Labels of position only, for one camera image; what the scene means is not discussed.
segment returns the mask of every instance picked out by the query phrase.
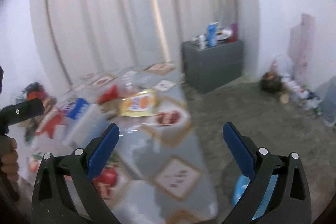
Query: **silver screw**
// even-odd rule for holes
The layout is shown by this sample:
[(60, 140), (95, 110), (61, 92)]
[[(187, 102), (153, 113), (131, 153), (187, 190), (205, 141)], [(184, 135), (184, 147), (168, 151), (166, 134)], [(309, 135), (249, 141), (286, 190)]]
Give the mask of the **silver screw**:
[(51, 156), (50, 153), (45, 153), (45, 154), (43, 155), (43, 158), (44, 158), (45, 160), (47, 160), (48, 158), (50, 158), (50, 156)]
[(75, 150), (75, 155), (76, 155), (76, 156), (80, 156), (81, 154), (83, 154), (83, 152), (84, 152), (83, 149), (78, 148), (78, 149)]
[(299, 155), (298, 155), (298, 153), (293, 152), (292, 157), (293, 157), (293, 159), (297, 160), (299, 158)]
[(262, 155), (267, 155), (268, 154), (268, 150), (266, 148), (263, 148), (263, 147), (259, 149), (259, 152)]

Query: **curtain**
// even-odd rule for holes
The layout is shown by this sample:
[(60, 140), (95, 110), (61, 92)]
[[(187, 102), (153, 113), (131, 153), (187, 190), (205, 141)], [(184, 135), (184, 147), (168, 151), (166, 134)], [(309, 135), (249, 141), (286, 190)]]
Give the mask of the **curtain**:
[(71, 81), (138, 64), (179, 67), (181, 42), (205, 33), (211, 22), (236, 22), (235, 0), (46, 0), (46, 6)]

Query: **blue gripper pad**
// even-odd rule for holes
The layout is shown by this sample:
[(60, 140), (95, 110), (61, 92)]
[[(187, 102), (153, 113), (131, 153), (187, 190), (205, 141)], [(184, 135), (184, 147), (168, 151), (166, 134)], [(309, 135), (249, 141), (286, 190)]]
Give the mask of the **blue gripper pad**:
[(116, 124), (110, 125), (106, 131), (103, 133), (102, 137), (97, 138), (101, 140), (87, 162), (86, 174), (89, 181), (92, 181), (100, 175), (105, 163), (119, 141), (119, 128)]
[(230, 122), (227, 122), (223, 126), (223, 137), (242, 174), (253, 180), (255, 178), (255, 158), (242, 141), (243, 136)]

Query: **blue package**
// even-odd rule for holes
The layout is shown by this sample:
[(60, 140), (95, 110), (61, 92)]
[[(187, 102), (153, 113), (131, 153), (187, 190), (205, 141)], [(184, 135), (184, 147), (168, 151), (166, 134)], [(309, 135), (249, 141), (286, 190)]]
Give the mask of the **blue package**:
[[(252, 218), (252, 220), (261, 217), (264, 215), (266, 208), (269, 204), (269, 201), (271, 200), (274, 188), (275, 188), (275, 184), (277, 183), (277, 179), (278, 179), (278, 175), (272, 175), (271, 179), (269, 180), (266, 192), (264, 194), (264, 197), (262, 198), (262, 201), (259, 205), (258, 210), (255, 212), (254, 217)], [(235, 191), (233, 194), (233, 199), (232, 199), (232, 204), (233, 206), (236, 206), (237, 202), (239, 201), (239, 199), (241, 198), (241, 196), (243, 195), (243, 193), (245, 192), (247, 186), (250, 183), (250, 179), (248, 177), (245, 177), (243, 175), (241, 175), (237, 181), (236, 187), (235, 187)]]
[(83, 98), (78, 98), (74, 108), (67, 113), (66, 117), (75, 121), (78, 120), (85, 113), (89, 105), (90, 103)]
[(208, 47), (215, 47), (217, 45), (216, 29), (215, 24), (208, 26)]

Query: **snack bag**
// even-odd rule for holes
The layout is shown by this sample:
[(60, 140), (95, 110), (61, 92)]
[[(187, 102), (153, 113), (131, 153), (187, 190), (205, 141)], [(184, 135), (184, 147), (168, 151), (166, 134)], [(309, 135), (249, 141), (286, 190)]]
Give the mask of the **snack bag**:
[(143, 90), (122, 99), (119, 104), (119, 116), (144, 117), (156, 115), (157, 97), (153, 90)]

